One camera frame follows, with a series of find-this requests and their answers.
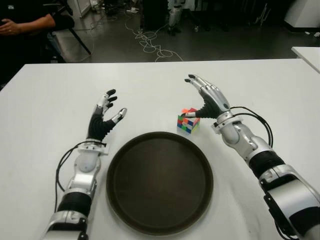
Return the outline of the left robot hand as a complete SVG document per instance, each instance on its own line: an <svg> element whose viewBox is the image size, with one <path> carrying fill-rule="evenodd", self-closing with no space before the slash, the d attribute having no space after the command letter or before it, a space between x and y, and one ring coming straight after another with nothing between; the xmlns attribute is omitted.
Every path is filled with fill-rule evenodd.
<svg viewBox="0 0 320 240"><path fill-rule="evenodd" d="M102 142L108 133L125 117L127 109L122 108L111 119L104 120L104 114L114 105L113 102L118 98L114 96L115 93L115 89L108 90L95 105L88 125L87 141Z"/></svg>

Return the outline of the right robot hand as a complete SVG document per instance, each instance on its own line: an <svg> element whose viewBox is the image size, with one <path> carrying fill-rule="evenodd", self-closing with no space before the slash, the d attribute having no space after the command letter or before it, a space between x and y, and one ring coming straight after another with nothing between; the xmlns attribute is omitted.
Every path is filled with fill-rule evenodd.
<svg viewBox="0 0 320 240"><path fill-rule="evenodd" d="M214 84L195 74L189 74L185 82L196 88L204 101L204 105L195 112L182 113L181 117L217 119L221 114L230 110L226 97Z"/></svg>

